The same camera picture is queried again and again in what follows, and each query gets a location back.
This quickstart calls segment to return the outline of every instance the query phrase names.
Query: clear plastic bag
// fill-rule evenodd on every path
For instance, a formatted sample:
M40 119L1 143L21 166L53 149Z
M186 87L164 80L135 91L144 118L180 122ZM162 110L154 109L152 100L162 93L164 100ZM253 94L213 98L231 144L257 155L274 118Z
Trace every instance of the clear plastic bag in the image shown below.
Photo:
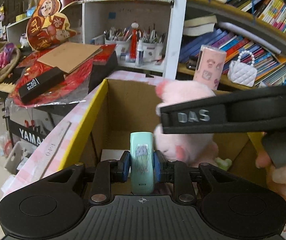
M19 140L20 138L13 134L14 144L17 143ZM12 149L13 147L11 137L9 136L9 132L7 131L0 136L0 155L8 157Z

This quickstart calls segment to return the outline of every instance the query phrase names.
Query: cardboard sheet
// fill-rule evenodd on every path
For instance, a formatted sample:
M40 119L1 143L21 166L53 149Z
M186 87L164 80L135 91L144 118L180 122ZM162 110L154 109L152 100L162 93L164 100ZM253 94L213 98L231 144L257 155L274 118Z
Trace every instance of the cardboard sheet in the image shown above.
M71 73L84 61L101 51L101 46L65 42L40 57L38 61L51 67L58 67L65 73Z

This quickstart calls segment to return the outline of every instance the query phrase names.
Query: bookshelf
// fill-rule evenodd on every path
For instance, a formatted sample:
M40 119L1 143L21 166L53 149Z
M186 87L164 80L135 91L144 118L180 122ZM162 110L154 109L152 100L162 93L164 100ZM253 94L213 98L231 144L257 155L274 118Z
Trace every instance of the bookshelf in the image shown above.
M130 26L137 21L140 28L148 28L155 23L156 31L166 32L163 54L165 58L160 65L146 63L136 67L133 63L119 62L129 69L141 69L159 72L163 77L175 79L179 49L181 46L186 0L84 0L74 2L62 12L68 17L70 28L81 33L70 39L72 42L88 44L111 26ZM117 17L111 19L110 12ZM8 41L19 43L22 33L26 31L28 19L7 26Z

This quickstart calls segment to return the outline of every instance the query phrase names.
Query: plastic bag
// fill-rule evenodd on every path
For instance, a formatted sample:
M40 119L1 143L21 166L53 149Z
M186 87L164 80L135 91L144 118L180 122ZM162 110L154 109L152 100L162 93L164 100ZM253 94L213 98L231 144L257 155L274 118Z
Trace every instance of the plastic bag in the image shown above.
M38 106L49 106L49 105L68 105L68 104L74 104L74 103L80 103L84 102L84 97L88 95L88 84L89 84L89 76L84 80L84 82L79 85L75 90L72 92L68 93L67 95L57 98L54 101L49 101L47 103L35 103L35 104L30 104L24 106L23 104L17 105L15 103L15 100L12 97L6 98L5 101L5 116L10 116L11 114L22 110L22 109L28 109L28 108L34 108ZM48 91L41 96L44 98L53 98L53 93L56 94L55 92Z
M20 140L18 136L14 134L12 136L14 144ZM12 149L13 147L12 147L11 137L9 136L9 132L7 131L6 133L0 136L0 155L8 157Z
M0 68L5 67L11 61L14 49L15 45L13 43L5 45L4 51L0 53Z

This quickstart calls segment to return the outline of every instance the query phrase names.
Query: sticker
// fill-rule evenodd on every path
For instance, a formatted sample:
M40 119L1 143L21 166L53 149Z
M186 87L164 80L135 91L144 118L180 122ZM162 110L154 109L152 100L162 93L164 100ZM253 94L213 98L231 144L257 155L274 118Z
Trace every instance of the sticker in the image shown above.
M202 74L202 78L205 80L210 80L212 76L212 72L204 70Z
M206 61L206 63L207 63L207 66L208 66L209 68L211 68L211 67L213 67L213 65L215 64L215 61L212 60L212 59L208 59L208 60Z

